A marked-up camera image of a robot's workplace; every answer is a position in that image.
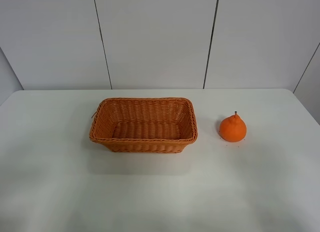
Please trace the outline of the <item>orange citrus fruit with stem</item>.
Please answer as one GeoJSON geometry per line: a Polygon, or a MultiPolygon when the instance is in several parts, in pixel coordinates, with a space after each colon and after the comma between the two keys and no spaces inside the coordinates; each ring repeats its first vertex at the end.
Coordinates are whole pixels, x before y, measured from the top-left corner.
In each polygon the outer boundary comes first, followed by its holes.
{"type": "Polygon", "coordinates": [[[221,121],[218,131],[221,138],[227,142],[239,142],[245,138],[247,126],[238,115],[238,112],[235,111],[234,115],[221,121]]]}

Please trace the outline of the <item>orange woven wicker basket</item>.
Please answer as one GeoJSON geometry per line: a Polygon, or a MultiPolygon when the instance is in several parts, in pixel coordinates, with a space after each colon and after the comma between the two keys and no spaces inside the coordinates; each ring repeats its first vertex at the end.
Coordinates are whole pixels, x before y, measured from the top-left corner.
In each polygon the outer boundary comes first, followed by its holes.
{"type": "Polygon", "coordinates": [[[113,152],[180,153],[198,137],[190,100],[107,98],[93,117],[92,142],[113,152]]]}

